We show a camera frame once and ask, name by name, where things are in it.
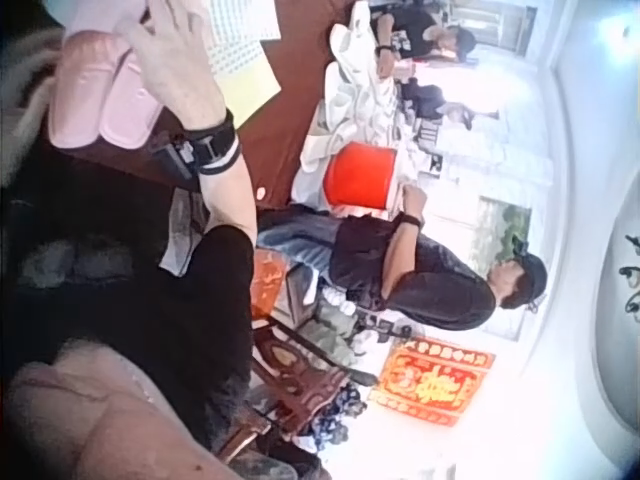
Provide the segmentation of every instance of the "window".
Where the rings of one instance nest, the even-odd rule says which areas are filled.
[[[471,30],[478,43],[527,53],[537,9],[489,0],[453,0],[449,23]]]

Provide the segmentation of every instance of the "bracelet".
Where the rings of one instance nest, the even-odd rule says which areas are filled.
[[[391,45],[379,45],[376,47],[376,55],[379,57],[380,56],[380,52],[382,50],[389,50],[391,53],[395,53],[396,49],[393,48]]]

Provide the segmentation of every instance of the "hand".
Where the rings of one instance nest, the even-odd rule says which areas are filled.
[[[392,51],[386,48],[381,50],[380,56],[378,57],[378,77],[381,79],[389,78],[393,73],[395,63],[396,56]]]
[[[402,189],[404,197],[404,213],[422,218],[422,211],[427,203],[427,194],[413,185],[405,185]]]
[[[221,124],[227,107],[209,67],[205,20],[181,0],[148,3],[153,32],[132,19],[118,25],[138,57],[145,87],[187,130]]]

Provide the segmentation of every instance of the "pink slipper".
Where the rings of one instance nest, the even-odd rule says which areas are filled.
[[[49,139],[54,146],[79,148],[98,138],[105,100],[128,49],[109,33],[83,31],[67,39],[49,108]]]
[[[129,53],[104,104],[100,134],[109,143],[135,150],[145,144],[161,111],[144,88],[135,54]]]

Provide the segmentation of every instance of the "yellow paper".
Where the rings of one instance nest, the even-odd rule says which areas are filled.
[[[227,107],[233,112],[236,128],[240,128],[251,115],[280,92],[280,84],[264,54],[239,71],[219,73],[215,78]]]

